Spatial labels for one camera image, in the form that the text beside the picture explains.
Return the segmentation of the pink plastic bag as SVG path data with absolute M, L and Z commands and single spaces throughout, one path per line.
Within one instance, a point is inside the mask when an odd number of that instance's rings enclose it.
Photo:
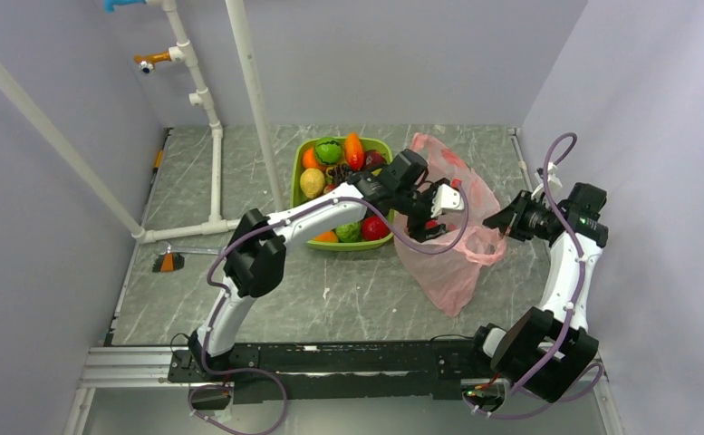
M 405 269 L 420 285 L 426 297 L 444 314 L 455 317 L 471 301 L 480 271 L 503 258 L 506 241 L 483 220 L 500 210 L 487 183 L 454 151 L 437 138 L 417 133 L 410 149 L 425 156 L 429 180 L 458 180 L 468 198 L 468 225 L 460 240 L 463 215 L 450 213 L 437 218 L 448 233 L 418 243 L 394 238 L 397 255 Z

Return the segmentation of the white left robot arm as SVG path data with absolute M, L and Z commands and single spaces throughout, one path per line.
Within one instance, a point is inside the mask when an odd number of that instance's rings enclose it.
M 329 193 L 296 208 L 270 215 L 256 208 L 246 212 L 207 272 L 208 284 L 220 293 L 207 320 L 188 339 L 192 369 L 207 381 L 226 372 L 242 323 L 256 299 L 280 285 L 293 248 L 359 223 L 370 213 L 405 216 L 406 229 L 392 232 L 402 241 L 423 243 L 447 233 L 447 226 L 436 220 L 448 212 L 465 212 L 466 195 L 457 181 L 427 181 L 427 172 L 423 157 L 404 150 L 375 170 L 347 174 Z

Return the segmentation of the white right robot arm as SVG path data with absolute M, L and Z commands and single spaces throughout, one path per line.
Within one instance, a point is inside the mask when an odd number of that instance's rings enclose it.
M 561 399 L 598 350 L 588 333 L 586 306 L 594 267 L 608 240 L 599 223 L 607 193 L 587 183 L 574 185 L 555 209 L 526 190 L 486 227 L 519 241 L 540 238 L 550 248 L 549 275 L 541 302 L 509 330 L 493 324 L 477 332 L 467 351 L 468 368 L 478 376 L 497 372 L 547 402 Z

